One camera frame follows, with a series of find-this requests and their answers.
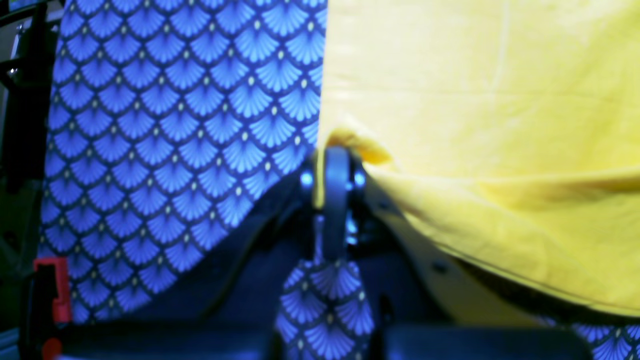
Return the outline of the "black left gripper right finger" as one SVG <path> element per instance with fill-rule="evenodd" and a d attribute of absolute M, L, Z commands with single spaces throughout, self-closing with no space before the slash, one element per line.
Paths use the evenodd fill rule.
<path fill-rule="evenodd" d="M 448 306 L 467 297 L 480 300 L 474 285 L 462 289 L 466 276 L 432 247 L 428 268 L 454 281 L 445 289 L 425 284 L 400 237 L 375 214 L 400 215 L 379 189 L 368 185 L 361 159 L 351 150 L 323 151 L 323 255 L 354 261 L 365 287 L 374 321 L 368 342 L 371 360 L 589 360 L 586 344 L 567 330 L 533 325 L 476 325 Z"/>

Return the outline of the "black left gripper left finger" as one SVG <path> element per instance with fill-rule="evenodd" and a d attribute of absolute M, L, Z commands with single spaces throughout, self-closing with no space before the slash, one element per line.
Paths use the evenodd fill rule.
<path fill-rule="evenodd" d="M 284 283 L 313 252 L 317 153 L 286 175 L 193 269 L 117 320 L 62 331 L 60 360 L 284 360 Z"/>

